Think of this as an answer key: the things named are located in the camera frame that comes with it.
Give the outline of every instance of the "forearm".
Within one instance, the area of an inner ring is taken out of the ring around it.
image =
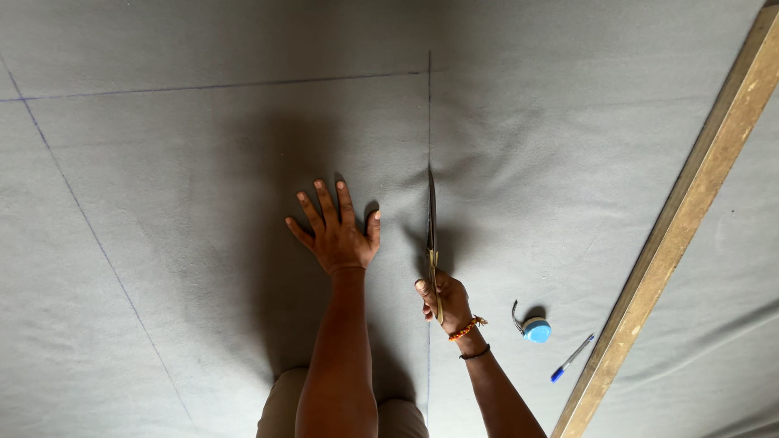
[[[487,342],[474,327],[457,340],[457,346],[468,358],[482,353],[487,348]],[[488,436],[546,437],[491,351],[465,363]]]
[[[376,405],[365,324],[365,269],[337,270],[314,345],[300,405],[298,436],[370,436]]]

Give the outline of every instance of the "hand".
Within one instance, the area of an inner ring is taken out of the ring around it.
[[[354,208],[351,205],[346,183],[343,181],[336,183],[340,221],[325,183],[317,179],[314,181],[314,187],[319,197],[319,205],[322,207],[321,217],[305,192],[298,192],[298,200],[314,230],[314,235],[311,236],[303,231],[295,219],[288,217],[287,226],[292,234],[314,253],[319,264],[329,275],[345,267],[366,269],[376,255],[376,251],[379,250],[381,212],[377,210],[368,216],[365,226],[367,232],[363,235],[354,224]]]
[[[439,269],[435,270],[435,285],[443,304],[441,328],[451,336],[465,328],[473,319],[471,307],[468,305],[468,293],[465,292],[462,283]],[[425,300],[425,304],[422,305],[425,321],[433,321],[435,316],[433,316],[432,310],[438,308],[435,292],[429,287],[427,280],[417,280],[414,286],[422,299]]]

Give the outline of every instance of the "black wristband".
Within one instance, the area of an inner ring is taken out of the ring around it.
[[[463,360],[479,359],[481,356],[486,355],[487,353],[489,353],[489,344],[487,344],[487,348],[485,348],[485,350],[482,351],[481,353],[479,353],[479,354],[477,354],[475,356],[471,356],[470,358],[467,358],[467,357],[465,357],[463,355],[460,355],[460,359],[463,359]]]

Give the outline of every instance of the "bracelet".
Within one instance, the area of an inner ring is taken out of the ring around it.
[[[481,353],[479,353],[479,354],[477,354],[475,356],[471,356],[470,358],[467,358],[467,357],[465,357],[463,355],[460,355],[460,359],[463,359],[463,360],[479,359],[481,356],[486,355],[487,353],[489,353],[489,344],[487,344],[487,348],[485,348],[485,350],[482,351]]]
[[[458,331],[457,333],[453,334],[452,336],[449,336],[450,341],[455,341],[457,339],[460,339],[461,337],[465,336],[469,331],[471,331],[472,328],[476,327],[476,324],[479,325],[485,325],[487,323],[487,320],[480,316],[474,315],[474,318],[468,323],[468,325],[465,326],[464,329]]]

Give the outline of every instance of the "blue pen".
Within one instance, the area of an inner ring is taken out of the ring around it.
[[[584,347],[586,347],[587,344],[592,342],[593,339],[595,339],[595,334],[591,334],[590,336],[588,336],[587,339],[585,339],[584,342],[582,342],[582,345],[580,345],[576,349],[576,351],[573,352],[571,357],[569,357],[568,360],[566,360],[566,363],[562,364],[560,368],[557,368],[557,371],[555,371],[555,373],[552,374],[552,383],[556,382],[560,377],[562,377],[562,374],[566,371],[566,368],[568,368],[568,366],[571,365],[571,362],[573,362],[573,360],[576,359],[579,353],[581,353],[582,350],[584,350]]]

